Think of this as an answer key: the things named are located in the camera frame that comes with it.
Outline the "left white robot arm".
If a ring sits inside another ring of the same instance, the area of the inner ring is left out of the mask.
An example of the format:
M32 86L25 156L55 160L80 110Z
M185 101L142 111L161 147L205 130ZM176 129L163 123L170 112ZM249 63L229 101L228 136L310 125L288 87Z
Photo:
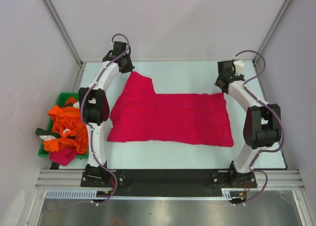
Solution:
M110 115L106 92L119 73L133 71L130 52L128 42L114 41L113 49L103 58L96 78L88 87L79 89L80 117L87 128L89 152L88 163L82 174L82 187L102 187L111 178L105 151L105 127Z

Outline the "magenta t shirt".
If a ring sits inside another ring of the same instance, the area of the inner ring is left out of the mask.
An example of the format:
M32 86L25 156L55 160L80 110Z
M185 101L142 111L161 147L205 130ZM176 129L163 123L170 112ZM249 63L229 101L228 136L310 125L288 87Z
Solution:
M110 142L234 145L226 100L217 94L158 94L151 78L129 76L111 114Z

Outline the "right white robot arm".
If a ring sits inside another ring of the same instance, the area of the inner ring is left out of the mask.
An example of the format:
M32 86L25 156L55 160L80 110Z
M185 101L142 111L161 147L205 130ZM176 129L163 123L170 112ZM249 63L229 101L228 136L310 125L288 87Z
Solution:
M246 86L241 69L245 66L243 60L220 61L218 77L215 85L222 92L234 98L246 112L243 128L245 144L238 157L230 163L226 175L218 175L222 186L242 188L250 185L256 187L253 167L260 154L269 152L274 143L282 137L280 126L280 107L260 100Z

